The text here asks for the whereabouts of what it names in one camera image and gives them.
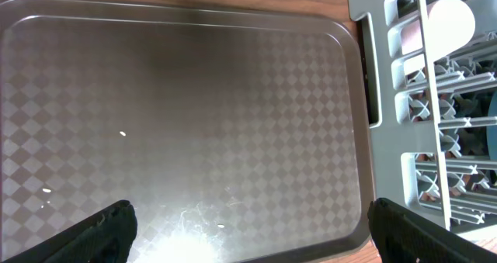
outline gray dish rack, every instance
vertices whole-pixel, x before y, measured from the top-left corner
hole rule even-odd
[[[497,161],[474,155],[481,142],[471,132],[497,125],[495,116],[474,116],[472,97],[497,88],[495,62],[487,62],[497,59],[497,39],[487,33],[433,60],[425,41],[436,31],[426,23],[426,4],[434,1],[349,0],[363,28],[375,193],[476,240],[497,230],[497,188],[489,179]],[[416,20],[423,47],[402,54],[401,30]],[[405,75],[404,62],[421,54],[424,70]]]

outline tray rim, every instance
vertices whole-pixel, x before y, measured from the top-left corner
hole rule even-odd
[[[346,62],[357,171],[360,173],[358,175],[361,199],[360,221],[353,232],[346,237],[268,254],[261,258],[251,258],[243,262],[322,261],[355,253],[368,242],[370,232],[367,224],[367,211],[370,203],[376,199],[376,194],[366,92],[359,46],[343,24],[321,16],[243,9],[191,9],[149,3],[114,2],[112,0],[0,0],[0,35],[22,21],[40,17],[290,30],[300,33],[329,35],[342,49]]]

